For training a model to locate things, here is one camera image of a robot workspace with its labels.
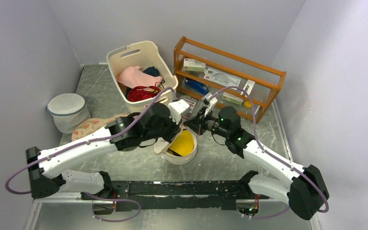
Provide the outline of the yellow bra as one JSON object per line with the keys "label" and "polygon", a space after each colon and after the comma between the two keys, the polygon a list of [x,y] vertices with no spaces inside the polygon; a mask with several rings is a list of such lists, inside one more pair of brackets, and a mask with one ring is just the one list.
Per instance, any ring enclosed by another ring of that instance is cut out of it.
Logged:
{"label": "yellow bra", "polygon": [[195,147],[192,133],[184,129],[175,141],[169,146],[167,152],[177,157],[185,157],[193,152]]}

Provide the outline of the white mesh laundry bag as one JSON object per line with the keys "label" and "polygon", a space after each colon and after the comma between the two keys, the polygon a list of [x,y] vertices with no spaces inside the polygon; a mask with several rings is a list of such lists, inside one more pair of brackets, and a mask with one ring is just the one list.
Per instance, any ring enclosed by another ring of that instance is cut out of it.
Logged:
{"label": "white mesh laundry bag", "polygon": [[157,140],[153,146],[153,152],[174,165],[186,164],[197,154],[196,135],[193,131],[183,126],[181,132],[174,137],[172,143],[163,139]]}

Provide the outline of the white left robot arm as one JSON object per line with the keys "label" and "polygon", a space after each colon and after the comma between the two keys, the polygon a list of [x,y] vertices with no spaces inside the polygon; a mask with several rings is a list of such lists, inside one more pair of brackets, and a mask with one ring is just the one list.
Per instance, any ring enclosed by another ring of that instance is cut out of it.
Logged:
{"label": "white left robot arm", "polygon": [[181,132],[182,115],[189,110],[183,100],[164,105],[155,103],[142,113],[118,117],[76,141],[66,145],[26,151],[29,168],[31,196],[45,198],[57,192],[81,192],[108,199],[115,189],[108,173],[83,173],[71,168],[83,161],[116,151],[131,151],[148,140],[160,138],[171,143]]}

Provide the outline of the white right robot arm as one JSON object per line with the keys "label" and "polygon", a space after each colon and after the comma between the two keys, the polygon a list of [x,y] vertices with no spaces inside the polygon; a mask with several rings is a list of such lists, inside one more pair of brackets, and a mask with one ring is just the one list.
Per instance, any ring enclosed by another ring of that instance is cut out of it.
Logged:
{"label": "white right robot arm", "polygon": [[272,179],[256,174],[241,183],[239,191],[244,198],[252,198],[255,194],[274,198],[287,204],[304,220],[311,220],[316,213],[329,209],[329,192],[316,166],[305,167],[271,152],[255,135],[242,128],[241,118],[232,106],[222,108],[217,117],[205,111],[203,107],[184,125],[198,135],[209,131],[223,137],[231,153],[259,164],[275,176]]}

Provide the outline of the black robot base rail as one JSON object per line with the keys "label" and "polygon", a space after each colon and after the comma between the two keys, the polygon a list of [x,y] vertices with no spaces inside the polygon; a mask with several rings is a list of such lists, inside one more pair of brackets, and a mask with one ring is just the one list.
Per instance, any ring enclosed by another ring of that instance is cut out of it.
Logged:
{"label": "black robot base rail", "polygon": [[142,209],[221,208],[237,210],[240,200],[254,201],[245,179],[223,181],[112,181],[96,193],[116,199],[116,212]]}

